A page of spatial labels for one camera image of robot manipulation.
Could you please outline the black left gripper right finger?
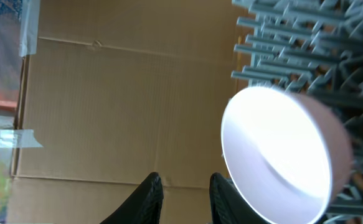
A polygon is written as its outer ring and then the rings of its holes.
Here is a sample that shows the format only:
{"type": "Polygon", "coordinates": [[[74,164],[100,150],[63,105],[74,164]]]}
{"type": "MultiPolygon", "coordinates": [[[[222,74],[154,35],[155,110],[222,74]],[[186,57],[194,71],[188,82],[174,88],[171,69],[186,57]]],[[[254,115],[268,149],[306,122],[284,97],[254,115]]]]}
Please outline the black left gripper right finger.
{"type": "Polygon", "coordinates": [[[210,177],[209,197],[213,224],[267,224],[218,172],[210,177]]]}

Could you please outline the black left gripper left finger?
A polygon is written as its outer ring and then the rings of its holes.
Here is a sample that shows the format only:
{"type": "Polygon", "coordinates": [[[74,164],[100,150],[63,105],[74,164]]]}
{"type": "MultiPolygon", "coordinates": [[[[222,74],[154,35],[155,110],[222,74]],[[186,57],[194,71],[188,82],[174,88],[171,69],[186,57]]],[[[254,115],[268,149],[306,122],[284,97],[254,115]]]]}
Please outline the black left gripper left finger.
{"type": "Polygon", "coordinates": [[[161,178],[152,172],[101,224],[159,224],[163,199],[161,178]]]}

